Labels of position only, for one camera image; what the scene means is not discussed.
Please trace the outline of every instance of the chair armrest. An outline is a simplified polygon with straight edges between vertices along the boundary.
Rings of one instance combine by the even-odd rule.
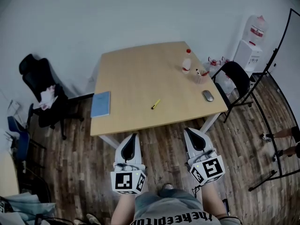
[[[42,111],[43,111],[43,110],[42,110],[40,107],[32,110],[32,112],[33,112],[34,114],[36,114],[37,116],[39,116],[40,113],[41,113]]]
[[[62,90],[62,86],[59,83],[55,84],[54,96],[55,97],[58,96],[61,90]]]

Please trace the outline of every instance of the cable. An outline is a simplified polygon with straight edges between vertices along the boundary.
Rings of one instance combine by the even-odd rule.
[[[196,186],[194,189],[192,188],[192,192],[194,194],[194,197],[197,198],[197,192],[200,191],[200,185]]]
[[[32,214],[32,213],[29,213],[29,212],[23,212],[23,211],[14,211],[14,209],[12,208],[12,206],[10,205],[10,202],[9,202],[9,200],[8,199],[6,199],[6,198],[4,198],[4,197],[1,197],[0,196],[0,200],[3,200],[3,201],[5,201],[5,202],[7,202],[8,203],[8,205],[10,206],[10,208],[12,209],[12,212],[19,212],[19,213],[24,213],[24,214],[27,214],[27,215],[31,215],[31,216],[33,216],[34,218],[36,218],[39,214]],[[46,216],[41,216],[40,217],[42,220],[43,219],[49,219],[49,220],[61,220],[61,221],[65,221],[65,222],[68,222],[68,223],[71,223],[72,225],[74,225],[74,223],[72,222],[72,221],[70,221],[70,220],[67,220],[67,219],[64,219],[64,218],[59,218],[59,217],[46,217]]]

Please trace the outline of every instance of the black office chair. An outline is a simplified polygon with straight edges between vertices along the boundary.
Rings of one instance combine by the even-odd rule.
[[[54,125],[60,121],[61,136],[62,139],[65,140],[67,137],[64,135],[64,119],[73,118],[83,121],[84,118],[77,113],[68,114],[68,97],[65,95],[62,87],[58,83],[55,83],[48,60],[46,58],[36,60],[32,54],[29,54],[20,63],[19,71],[23,81],[31,89],[39,102],[41,101],[41,92],[46,91],[48,87],[55,85],[54,96],[58,97],[52,107],[44,111],[40,108],[32,109],[30,113],[35,113],[39,116],[38,124],[41,128],[50,126],[54,129]]]
[[[234,85],[236,86],[236,89],[238,90],[239,93],[239,98],[236,99],[233,103],[231,103],[228,99],[228,97],[226,96],[225,92],[222,90],[221,86],[216,82],[216,76],[218,75],[218,73],[220,71],[225,72],[225,74],[231,78],[231,80],[233,81]],[[224,120],[224,123],[226,123],[227,118],[231,112],[231,110],[233,109],[233,107],[235,106],[240,106],[240,105],[248,105],[251,106],[253,102],[246,102],[243,104],[237,104],[237,102],[243,97],[245,96],[248,91],[249,91],[249,87],[250,87],[250,79],[247,75],[247,73],[244,71],[244,69],[241,68],[241,66],[233,61],[230,61],[226,64],[224,64],[217,72],[216,74],[214,74],[212,76],[212,80],[214,81],[217,89],[219,90],[224,102],[227,105],[228,108],[228,114],[226,115],[226,118]]]

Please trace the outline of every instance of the table leg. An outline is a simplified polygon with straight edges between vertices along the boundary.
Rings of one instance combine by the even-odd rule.
[[[206,133],[207,130],[211,127],[211,125],[215,122],[215,120],[217,120],[218,116],[221,113],[216,113],[214,115],[211,115],[207,118],[207,120],[205,121],[205,123],[203,124],[202,128],[200,129],[200,132]]]
[[[113,136],[111,136],[111,135],[101,135],[99,137],[102,138],[103,141],[107,142],[109,145],[111,145],[115,149],[117,149],[118,146],[120,145],[120,143],[117,140],[115,140],[113,138]]]

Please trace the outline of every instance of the desk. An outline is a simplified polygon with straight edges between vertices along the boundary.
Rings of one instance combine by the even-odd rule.
[[[119,142],[108,134],[209,116],[201,128],[206,132],[227,106],[211,79],[195,84],[196,68],[204,68],[193,52],[190,73],[182,73],[188,48],[185,42],[171,42],[102,54],[95,94],[111,91],[110,115],[92,118],[90,135],[117,148]],[[203,97],[203,90],[212,93],[213,102]]]
[[[8,151],[0,153],[0,196],[19,194],[19,184],[14,161]]]

